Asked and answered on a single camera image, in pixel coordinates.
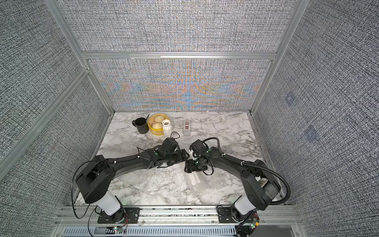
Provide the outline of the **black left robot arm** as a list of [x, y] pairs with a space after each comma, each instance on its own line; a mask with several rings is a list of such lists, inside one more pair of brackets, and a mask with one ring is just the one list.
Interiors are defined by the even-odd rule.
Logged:
[[110, 183], [117, 177], [138, 170], [152, 168], [168, 168], [185, 162], [189, 158], [185, 149], [181, 149], [174, 138], [166, 138], [161, 145], [139, 151], [138, 154], [121, 157], [105, 158], [95, 156], [92, 160], [79, 166], [73, 182], [79, 188], [85, 203], [94, 203], [107, 216], [117, 215], [122, 218], [122, 204], [109, 191]]

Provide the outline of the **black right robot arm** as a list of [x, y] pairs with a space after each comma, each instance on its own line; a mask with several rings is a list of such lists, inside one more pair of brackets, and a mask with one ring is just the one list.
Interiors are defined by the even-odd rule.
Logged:
[[237, 216], [244, 216], [254, 209], [265, 210], [280, 193], [278, 176], [261, 160], [240, 160], [227, 155], [218, 147], [208, 147], [200, 140], [193, 142], [189, 148], [191, 159], [186, 161], [186, 173], [206, 171], [212, 167], [222, 169], [241, 180], [245, 194], [233, 204]]

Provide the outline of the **tall white ribbed vase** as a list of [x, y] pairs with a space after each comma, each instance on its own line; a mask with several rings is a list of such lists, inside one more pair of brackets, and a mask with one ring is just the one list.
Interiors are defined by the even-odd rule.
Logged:
[[203, 172], [193, 172], [186, 175], [191, 193], [196, 197], [216, 195], [221, 191], [220, 179], [217, 175], [205, 175]]

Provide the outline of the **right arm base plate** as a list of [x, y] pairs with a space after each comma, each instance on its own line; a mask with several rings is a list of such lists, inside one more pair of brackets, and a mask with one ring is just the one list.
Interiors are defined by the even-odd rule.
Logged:
[[218, 214], [218, 220], [220, 223], [242, 223], [246, 220], [247, 223], [259, 222], [258, 214], [255, 210], [248, 212], [247, 214], [241, 214], [234, 207], [230, 206], [216, 206]]

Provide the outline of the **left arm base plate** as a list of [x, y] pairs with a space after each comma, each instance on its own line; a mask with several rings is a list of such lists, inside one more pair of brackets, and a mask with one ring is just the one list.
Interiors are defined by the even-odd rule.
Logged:
[[98, 224], [137, 224], [140, 208], [138, 207], [122, 207], [113, 215], [107, 215], [104, 210], [101, 210], [100, 216], [97, 220]]

